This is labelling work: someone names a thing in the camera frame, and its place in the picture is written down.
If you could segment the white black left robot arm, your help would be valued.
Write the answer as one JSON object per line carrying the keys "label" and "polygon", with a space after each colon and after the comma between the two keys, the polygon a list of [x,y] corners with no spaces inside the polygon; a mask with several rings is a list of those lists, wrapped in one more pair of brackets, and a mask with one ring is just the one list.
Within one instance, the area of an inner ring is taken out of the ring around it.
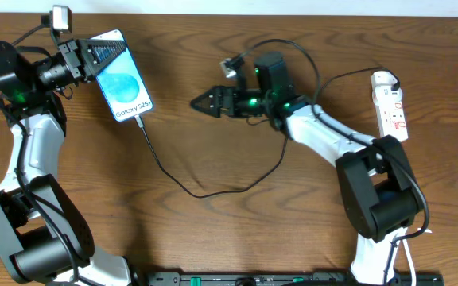
{"label": "white black left robot arm", "polygon": [[19,284],[137,285],[125,257],[94,243],[57,181],[66,134],[63,89],[92,81],[126,49],[121,40],[70,40],[30,62],[29,49],[0,41],[0,111],[14,137],[0,183],[0,259]]}

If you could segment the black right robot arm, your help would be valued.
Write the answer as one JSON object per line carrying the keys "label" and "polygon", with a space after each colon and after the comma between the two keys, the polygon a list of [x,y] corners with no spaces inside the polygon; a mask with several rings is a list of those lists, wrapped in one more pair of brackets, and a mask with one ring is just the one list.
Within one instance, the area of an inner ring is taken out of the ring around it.
{"label": "black right robot arm", "polygon": [[358,233],[351,274],[360,284],[389,284],[396,248],[411,238],[408,227],[426,209],[402,143],[391,135],[358,133],[299,95],[280,52],[255,60],[256,89],[246,85],[243,64],[241,57],[223,61],[235,86],[214,86],[195,97],[191,108],[215,118],[265,116],[273,129],[334,166],[345,213]]}

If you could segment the blue Galaxy smartphone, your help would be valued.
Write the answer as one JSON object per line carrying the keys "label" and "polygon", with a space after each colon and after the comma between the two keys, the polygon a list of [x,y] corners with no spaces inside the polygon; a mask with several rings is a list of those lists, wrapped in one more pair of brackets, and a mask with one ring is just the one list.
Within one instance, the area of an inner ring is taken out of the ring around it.
{"label": "blue Galaxy smartphone", "polygon": [[153,102],[129,48],[126,48],[99,75],[97,83],[114,119],[133,118],[142,129],[142,115],[153,109]]}

